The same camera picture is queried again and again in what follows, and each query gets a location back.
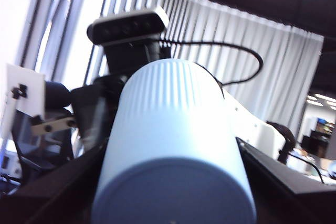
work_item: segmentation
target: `ribbed plastic surface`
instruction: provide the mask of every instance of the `ribbed plastic surface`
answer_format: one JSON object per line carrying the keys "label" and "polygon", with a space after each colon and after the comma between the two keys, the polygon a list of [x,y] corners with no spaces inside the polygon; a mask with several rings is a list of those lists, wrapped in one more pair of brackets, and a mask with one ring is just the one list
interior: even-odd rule
{"label": "ribbed plastic surface", "polygon": [[254,223],[229,120],[202,67],[166,59],[138,70],[121,94],[93,223]]}

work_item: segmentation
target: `black padding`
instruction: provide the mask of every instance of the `black padding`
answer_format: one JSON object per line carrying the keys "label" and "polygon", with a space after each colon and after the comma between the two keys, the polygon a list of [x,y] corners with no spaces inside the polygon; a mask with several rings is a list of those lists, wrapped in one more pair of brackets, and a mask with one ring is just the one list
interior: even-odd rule
{"label": "black padding", "polygon": [[70,92],[59,82],[46,81],[46,110],[70,105]]}

